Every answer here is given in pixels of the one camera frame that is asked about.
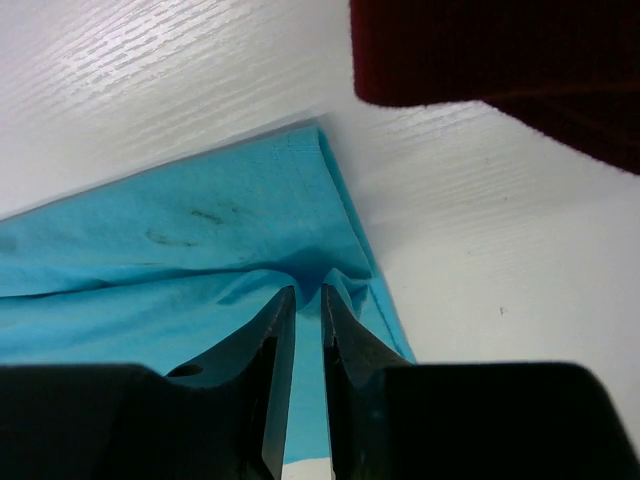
white wood grain surface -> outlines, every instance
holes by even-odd
[[[359,103],[347,15],[1,2],[0,215],[319,117],[418,359],[579,361],[640,441],[640,179],[481,103]]]

dark red fabric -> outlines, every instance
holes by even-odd
[[[484,100],[640,174],[638,0],[351,0],[356,94]]]

red towel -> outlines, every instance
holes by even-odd
[[[356,94],[479,99],[640,174],[638,0],[351,0]]]

light blue cloth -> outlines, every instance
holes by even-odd
[[[286,461],[327,456],[318,290],[412,358],[322,132],[201,155],[0,223],[0,362],[161,374],[298,297]]]

black plastic claw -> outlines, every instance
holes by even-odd
[[[10,479],[281,477],[295,293],[168,377],[140,366],[0,368]]]
[[[609,397],[563,363],[411,366],[323,286],[337,480],[640,478]]]

